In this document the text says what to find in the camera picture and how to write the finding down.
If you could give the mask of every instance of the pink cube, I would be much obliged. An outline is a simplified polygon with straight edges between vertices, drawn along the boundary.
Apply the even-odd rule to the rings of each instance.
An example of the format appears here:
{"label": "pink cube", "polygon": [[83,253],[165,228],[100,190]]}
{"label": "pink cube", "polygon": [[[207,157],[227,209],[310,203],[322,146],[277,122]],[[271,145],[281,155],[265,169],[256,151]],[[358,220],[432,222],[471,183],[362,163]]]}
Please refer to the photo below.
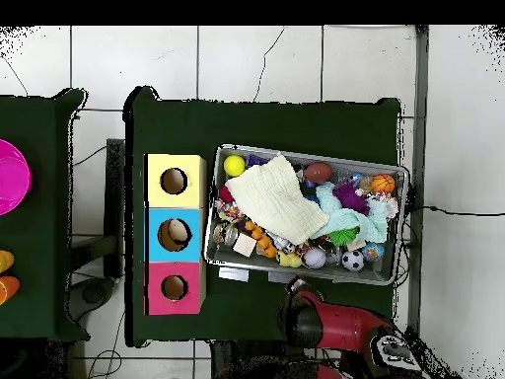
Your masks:
{"label": "pink cube", "polygon": [[198,314],[205,299],[205,264],[145,264],[146,315]]}

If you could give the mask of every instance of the white cloth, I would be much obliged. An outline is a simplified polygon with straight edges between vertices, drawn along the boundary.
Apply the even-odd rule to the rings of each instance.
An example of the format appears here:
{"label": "white cloth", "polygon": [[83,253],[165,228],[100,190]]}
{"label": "white cloth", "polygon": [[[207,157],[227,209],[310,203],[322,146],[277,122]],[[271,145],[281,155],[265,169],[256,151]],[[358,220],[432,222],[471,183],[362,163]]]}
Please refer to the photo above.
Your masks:
{"label": "white cloth", "polygon": [[226,187],[252,222],[294,245],[304,243],[329,220],[315,202],[302,196],[295,171],[282,155],[252,166]]}

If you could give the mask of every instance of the orange ball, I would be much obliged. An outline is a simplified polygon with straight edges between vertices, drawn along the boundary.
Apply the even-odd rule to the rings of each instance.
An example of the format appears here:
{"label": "orange ball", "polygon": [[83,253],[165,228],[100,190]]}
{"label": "orange ball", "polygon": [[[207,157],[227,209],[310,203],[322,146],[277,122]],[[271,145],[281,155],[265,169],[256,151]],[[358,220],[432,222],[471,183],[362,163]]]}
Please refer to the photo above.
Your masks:
{"label": "orange ball", "polygon": [[251,237],[253,237],[255,240],[259,240],[262,235],[263,235],[263,232],[261,231],[261,228],[259,228],[259,227],[256,227],[256,229],[251,232]]}
{"label": "orange ball", "polygon": [[395,189],[395,179],[390,175],[378,175],[372,178],[370,183],[370,188],[372,192],[378,193],[383,191],[384,193],[391,193]]}
{"label": "orange ball", "polygon": [[273,246],[270,246],[268,247],[268,249],[265,249],[264,254],[268,258],[274,258],[275,256],[277,256],[277,249],[275,249],[275,247]]}
{"label": "orange ball", "polygon": [[257,244],[259,245],[259,247],[261,249],[267,249],[268,247],[270,247],[272,245],[271,241],[268,239],[268,237],[266,236],[262,236],[259,241],[257,242]]}
{"label": "orange ball", "polygon": [[254,223],[253,223],[253,222],[251,222],[251,221],[247,221],[247,222],[246,222],[246,229],[247,229],[248,231],[252,231],[252,230],[254,230],[255,228],[257,228],[257,225],[256,225],[256,224],[254,224]]}

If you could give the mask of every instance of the green table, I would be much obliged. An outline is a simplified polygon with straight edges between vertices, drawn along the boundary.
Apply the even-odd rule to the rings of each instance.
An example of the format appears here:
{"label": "green table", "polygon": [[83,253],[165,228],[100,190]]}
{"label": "green table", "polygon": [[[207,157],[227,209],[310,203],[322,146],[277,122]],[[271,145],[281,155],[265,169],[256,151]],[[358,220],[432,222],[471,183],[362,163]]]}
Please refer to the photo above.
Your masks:
{"label": "green table", "polygon": [[[126,253],[133,255],[126,260],[126,342],[280,340],[276,320],[284,285],[268,282],[265,272],[251,271],[249,282],[239,282],[219,278],[219,267],[208,265],[207,297],[200,314],[144,315],[143,155],[199,154],[207,161],[209,180],[216,147],[223,143],[395,165],[398,100],[375,105],[279,105],[161,101],[157,97],[152,88],[138,87],[124,106],[126,167],[131,165],[131,172],[125,174]],[[325,279],[315,279],[315,285],[330,302],[392,315],[392,285],[333,284]]]}
{"label": "green table", "polygon": [[71,256],[69,126],[86,93],[66,89],[51,99],[0,97],[0,138],[14,144],[32,171],[32,187],[0,216],[0,250],[14,254],[4,274],[20,290],[0,306],[0,338],[86,339],[67,315]]}

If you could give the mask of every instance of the shape sorter box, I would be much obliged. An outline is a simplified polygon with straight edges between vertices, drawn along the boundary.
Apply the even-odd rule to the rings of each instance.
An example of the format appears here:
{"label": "shape sorter box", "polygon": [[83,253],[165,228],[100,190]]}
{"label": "shape sorter box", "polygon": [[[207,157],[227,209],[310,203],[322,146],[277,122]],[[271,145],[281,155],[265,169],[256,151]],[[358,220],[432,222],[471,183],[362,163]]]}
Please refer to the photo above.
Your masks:
{"label": "shape sorter box", "polygon": [[148,269],[146,315],[200,312],[205,299],[205,263],[155,263],[145,267]]}
{"label": "shape sorter box", "polygon": [[[203,209],[149,208],[149,247],[144,262],[200,262],[204,218]],[[172,234],[177,224],[185,230],[185,236]]]}
{"label": "shape sorter box", "polygon": [[149,207],[206,207],[206,166],[197,155],[147,154]]}

